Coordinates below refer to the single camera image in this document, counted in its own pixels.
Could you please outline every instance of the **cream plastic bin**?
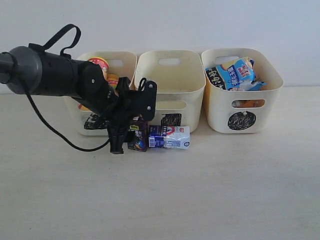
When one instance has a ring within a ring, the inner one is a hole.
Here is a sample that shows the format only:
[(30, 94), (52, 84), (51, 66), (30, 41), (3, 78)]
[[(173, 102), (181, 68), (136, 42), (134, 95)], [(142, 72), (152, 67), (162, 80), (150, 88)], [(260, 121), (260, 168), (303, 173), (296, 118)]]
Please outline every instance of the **cream plastic bin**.
[(138, 61), (134, 83), (142, 78), (157, 83), (154, 119), (150, 125), (199, 124), (206, 75), (199, 54), (187, 50), (160, 50), (143, 53)]
[[(77, 60), (87, 61), (93, 57), (105, 59), (109, 64), (109, 73), (118, 75), (118, 77), (128, 77), (131, 80), (130, 88), (134, 89), (133, 78), (137, 66), (137, 56), (126, 51), (97, 51), (83, 54)], [(65, 104), (69, 110), (75, 129), (85, 136), (107, 136), (107, 129), (85, 129), (84, 125), (91, 111), (82, 111), (79, 109), (79, 103), (71, 97), (64, 97)]]
[[(220, 133), (257, 133), (265, 127), (270, 111), (284, 81), (276, 69), (260, 52), (248, 48), (210, 49), (201, 55), (205, 69), (221, 64), (220, 57), (250, 57), (254, 60), (253, 70), (266, 86), (261, 91), (228, 91), (215, 87), (206, 78), (203, 105), (211, 128)], [(236, 100), (264, 100), (261, 107), (234, 108)], [(238, 125), (237, 130), (231, 123)]]

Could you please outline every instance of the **white wall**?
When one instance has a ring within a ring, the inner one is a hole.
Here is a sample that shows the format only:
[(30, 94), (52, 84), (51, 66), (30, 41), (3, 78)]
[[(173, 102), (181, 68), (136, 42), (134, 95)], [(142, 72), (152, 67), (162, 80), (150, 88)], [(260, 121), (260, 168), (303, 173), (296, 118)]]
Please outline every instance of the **white wall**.
[[(287, 86), (319, 85), (319, 10), (319, 0), (0, 0), (0, 51), (44, 44), (73, 23), (82, 30), (69, 51), (73, 58), (90, 51), (246, 47), (261, 51)], [(58, 53), (72, 34), (51, 51)]]

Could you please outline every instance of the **white table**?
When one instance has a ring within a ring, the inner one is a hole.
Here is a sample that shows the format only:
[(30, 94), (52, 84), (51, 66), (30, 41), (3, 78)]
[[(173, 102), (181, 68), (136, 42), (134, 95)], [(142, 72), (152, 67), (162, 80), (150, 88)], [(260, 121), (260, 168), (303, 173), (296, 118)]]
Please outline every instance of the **white table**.
[[(34, 97), (74, 143), (64, 100)], [(1, 240), (320, 238), (320, 87), (285, 87), (256, 134), (220, 134), (202, 114), (190, 150), (72, 149), (23, 95), (0, 95)]]

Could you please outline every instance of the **black strap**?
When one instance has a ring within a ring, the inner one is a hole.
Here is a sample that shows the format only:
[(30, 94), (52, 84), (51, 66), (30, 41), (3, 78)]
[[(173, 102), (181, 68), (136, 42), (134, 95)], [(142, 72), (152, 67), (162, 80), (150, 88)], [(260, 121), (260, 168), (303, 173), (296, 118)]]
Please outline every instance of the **black strap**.
[(67, 32), (69, 32), (73, 28), (76, 29), (76, 34), (75, 34), (73, 42), (71, 43), (70, 46), (66, 46), (66, 47), (62, 48), (60, 51), (60, 56), (71, 58), (71, 56), (69, 54), (64, 53), (64, 51), (66, 49), (72, 49), (75, 45), (77, 45), (77, 43), (79, 42), (79, 39), (81, 37), (80, 28), (74, 24), (71, 24), (71, 23), (64, 26), (63, 28), (61, 28), (61, 30), (58, 31), (52, 38), (50, 38), (50, 40), (48, 42), (46, 42), (45, 45), (41, 46), (38, 44), (30, 43), (29, 48), (44, 52), (45, 50), (48, 50), (49, 48), (51, 48), (57, 41), (59, 41), (59, 39), (61, 39)]

